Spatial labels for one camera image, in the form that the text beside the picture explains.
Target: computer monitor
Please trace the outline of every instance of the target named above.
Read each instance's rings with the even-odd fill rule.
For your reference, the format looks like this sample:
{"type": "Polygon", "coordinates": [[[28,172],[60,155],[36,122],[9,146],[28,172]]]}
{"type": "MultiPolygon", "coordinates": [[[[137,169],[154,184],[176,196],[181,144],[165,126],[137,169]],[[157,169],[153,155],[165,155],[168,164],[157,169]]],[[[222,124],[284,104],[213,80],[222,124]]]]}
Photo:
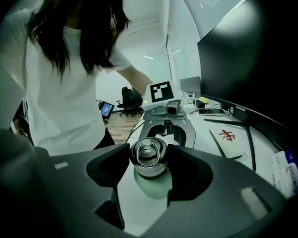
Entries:
{"type": "Polygon", "coordinates": [[[195,97],[201,96],[201,78],[190,77],[180,80],[180,87],[183,92],[194,94],[195,97]]]}
{"type": "Polygon", "coordinates": [[[107,102],[101,102],[99,105],[99,109],[101,112],[101,115],[103,116],[104,119],[109,119],[111,113],[113,112],[115,106],[112,104],[109,104],[107,102]]]}
{"type": "Polygon", "coordinates": [[[199,43],[201,95],[291,127],[298,67],[285,0],[245,0],[199,43]]]}

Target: black office chair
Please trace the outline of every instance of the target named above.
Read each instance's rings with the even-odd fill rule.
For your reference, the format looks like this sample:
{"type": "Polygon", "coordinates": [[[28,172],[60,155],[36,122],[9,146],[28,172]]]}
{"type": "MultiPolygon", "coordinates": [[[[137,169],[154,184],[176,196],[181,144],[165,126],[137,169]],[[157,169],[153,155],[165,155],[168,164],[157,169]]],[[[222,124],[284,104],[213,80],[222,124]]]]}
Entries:
{"type": "Polygon", "coordinates": [[[132,109],[131,117],[134,117],[136,114],[141,114],[143,111],[143,109],[141,108],[141,105],[143,103],[143,97],[134,88],[130,91],[131,95],[128,108],[132,109]]]}
{"type": "Polygon", "coordinates": [[[127,106],[128,106],[128,101],[130,100],[130,89],[128,89],[128,87],[124,87],[121,91],[121,94],[123,96],[123,102],[120,104],[120,101],[116,101],[118,102],[118,105],[117,107],[119,109],[124,109],[120,114],[119,116],[121,116],[122,114],[126,114],[126,116],[128,116],[128,113],[127,113],[127,106]]]}
{"type": "Polygon", "coordinates": [[[140,93],[138,93],[135,89],[128,89],[127,87],[124,87],[122,89],[122,95],[123,95],[123,103],[120,104],[120,101],[117,101],[119,105],[117,106],[120,109],[124,109],[119,116],[122,114],[132,114],[132,117],[134,117],[137,113],[141,113],[143,110],[140,108],[140,106],[143,103],[143,99],[140,93]]]}

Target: monitor stand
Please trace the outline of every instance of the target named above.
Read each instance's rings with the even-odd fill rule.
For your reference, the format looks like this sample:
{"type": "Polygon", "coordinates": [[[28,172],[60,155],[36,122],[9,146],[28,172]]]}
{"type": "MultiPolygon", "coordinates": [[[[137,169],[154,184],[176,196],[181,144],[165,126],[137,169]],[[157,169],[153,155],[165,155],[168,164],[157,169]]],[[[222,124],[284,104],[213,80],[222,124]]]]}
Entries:
{"type": "Polygon", "coordinates": [[[227,125],[243,127],[246,131],[248,142],[249,142],[250,154],[252,157],[252,169],[253,171],[256,171],[254,144],[253,144],[252,136],[250,134],[249,125],[247,123],[243,121],[223,121],[223,120],[212,120],[212,119],[204,119],[204,121],[217,122],[217,123],[222,123],[227,125]]]}

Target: white t-shirt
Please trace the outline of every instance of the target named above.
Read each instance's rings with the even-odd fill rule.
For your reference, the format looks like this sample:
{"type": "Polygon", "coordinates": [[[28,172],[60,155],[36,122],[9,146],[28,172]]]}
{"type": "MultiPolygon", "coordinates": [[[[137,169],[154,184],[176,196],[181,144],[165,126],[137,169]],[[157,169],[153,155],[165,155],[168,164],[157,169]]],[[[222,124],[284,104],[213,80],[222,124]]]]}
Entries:
{"type": "MultiPolygon", "coordinates": [[[[62,81],[56,69],[26,33],[31,10],[6,18],[0,28],[0,67],[25,90],[30,133],[35,146],[51,156],[94,149],[105,134],[96,103],[96,76],[87,75],[79,54],[80,30],[64,27],[70,68],[62,81]]],[[[115,70],[131,64],[117,48],[111,62],[115,70]]]]}

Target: black pants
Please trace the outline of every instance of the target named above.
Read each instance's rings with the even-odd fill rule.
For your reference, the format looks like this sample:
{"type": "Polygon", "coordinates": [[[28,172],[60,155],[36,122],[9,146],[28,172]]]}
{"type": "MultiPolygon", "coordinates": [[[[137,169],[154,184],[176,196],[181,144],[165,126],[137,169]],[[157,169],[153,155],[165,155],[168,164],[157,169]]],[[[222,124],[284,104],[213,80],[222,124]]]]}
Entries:
{"type": "Polygon", "coordinates": [[[100,143],[94,148],[94,150],[99,149],[99,148],[103,148],[103,147],[106,147],[106,146],[111,146],[111,145],[114,145],[114,144],[115,144],[115,142],[114,142],[113,138],[109,134],[108,129],[106,129],[105,136],[100,141],[100,143]]]}

